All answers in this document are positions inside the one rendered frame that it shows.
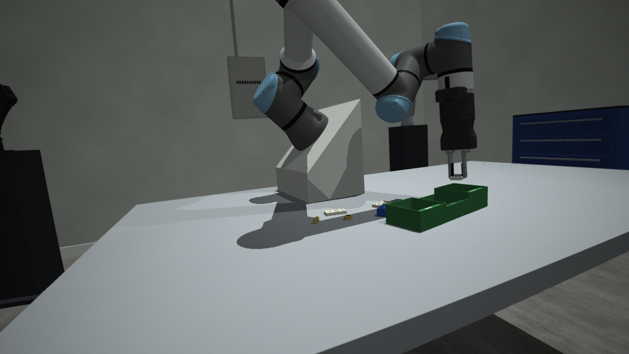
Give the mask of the green three-compartment bin rack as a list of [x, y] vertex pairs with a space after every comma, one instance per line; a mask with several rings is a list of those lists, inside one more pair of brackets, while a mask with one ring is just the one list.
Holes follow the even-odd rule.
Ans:
[[488, 186], [446, 184], [434, 194], [386, 204], [386, 223], [424, 232], [487, 206]]

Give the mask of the blue 9v battery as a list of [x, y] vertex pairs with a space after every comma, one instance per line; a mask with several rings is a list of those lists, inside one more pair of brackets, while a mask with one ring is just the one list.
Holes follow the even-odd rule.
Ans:
[[378, 217], [386, 217], [386, 204], [381, 205], [377, 210]]

